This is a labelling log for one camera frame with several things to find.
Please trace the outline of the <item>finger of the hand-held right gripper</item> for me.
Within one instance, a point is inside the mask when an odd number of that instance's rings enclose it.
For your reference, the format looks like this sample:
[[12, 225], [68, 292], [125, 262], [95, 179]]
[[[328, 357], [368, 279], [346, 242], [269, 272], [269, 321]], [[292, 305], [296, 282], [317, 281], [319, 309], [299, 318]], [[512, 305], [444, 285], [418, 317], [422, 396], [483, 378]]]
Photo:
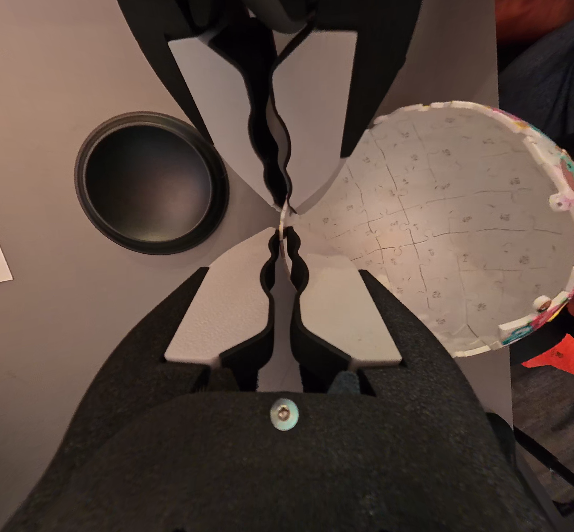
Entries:
[[333, 184], [341, 156], [355, 59], [355, 31], [310, 31], [283, 50], [271, 82], [288, 134], [289, 203], [307, 212]]
[[270, 206], [282, 207], [288, 188], [268, 122], [277, 58], [271, 30], [226, 25], [168, 47], [219, 155]]

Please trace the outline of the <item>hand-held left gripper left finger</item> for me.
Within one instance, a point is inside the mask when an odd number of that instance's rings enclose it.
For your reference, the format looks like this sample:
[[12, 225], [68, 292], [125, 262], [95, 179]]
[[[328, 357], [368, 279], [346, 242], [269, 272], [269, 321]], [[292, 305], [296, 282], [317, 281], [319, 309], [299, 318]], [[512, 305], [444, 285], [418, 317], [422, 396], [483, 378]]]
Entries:
[[274, 349], [278, 231], [260, 231], [206, 268], [168, 345], [166, 361], [231, 371], [241, 390], [254, 391]]

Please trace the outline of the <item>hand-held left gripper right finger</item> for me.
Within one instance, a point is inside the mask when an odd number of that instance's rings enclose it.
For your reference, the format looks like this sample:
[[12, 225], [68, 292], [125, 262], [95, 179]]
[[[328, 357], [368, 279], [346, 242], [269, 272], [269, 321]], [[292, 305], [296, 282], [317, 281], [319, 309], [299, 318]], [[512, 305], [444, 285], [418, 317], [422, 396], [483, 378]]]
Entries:
[[296, 289], [291, 351], [300, 367], [328, 388], [343, 371], [399, 365], [398, 347], [348, 256], [305, 228], [288, 227], [285, 241]]

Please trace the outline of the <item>colourful cartoon puzzle ball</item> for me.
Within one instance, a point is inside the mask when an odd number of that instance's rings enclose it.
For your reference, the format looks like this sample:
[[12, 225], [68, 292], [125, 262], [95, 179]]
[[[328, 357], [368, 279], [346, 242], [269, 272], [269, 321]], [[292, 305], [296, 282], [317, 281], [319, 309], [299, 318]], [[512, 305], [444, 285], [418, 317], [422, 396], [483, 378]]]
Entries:
[[386, 286], [452, 356], [556, 336], [573, 301], [573, 154], [471, 102], [375, 119], [292, 215]]

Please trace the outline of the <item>person's dark trouser leg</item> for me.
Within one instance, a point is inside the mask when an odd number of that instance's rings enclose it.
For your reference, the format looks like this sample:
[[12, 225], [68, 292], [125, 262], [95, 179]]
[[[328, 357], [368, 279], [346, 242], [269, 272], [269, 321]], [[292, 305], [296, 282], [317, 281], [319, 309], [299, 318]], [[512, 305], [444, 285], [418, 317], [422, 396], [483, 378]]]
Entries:
[[573, 154], [573, 21], [521, 51], [499, 73], [499, 108]]

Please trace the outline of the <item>black swivel chair base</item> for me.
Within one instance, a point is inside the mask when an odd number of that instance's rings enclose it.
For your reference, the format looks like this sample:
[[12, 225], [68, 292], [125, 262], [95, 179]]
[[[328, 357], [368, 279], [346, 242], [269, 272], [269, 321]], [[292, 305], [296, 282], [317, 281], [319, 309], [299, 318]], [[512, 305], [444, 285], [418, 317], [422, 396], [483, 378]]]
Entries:
[[573, 458], [564, 463], [517, 426], [513, 432], [527, 476], [534, 478], [542, 499], [549, 500], [557, 515], [573, 527]]

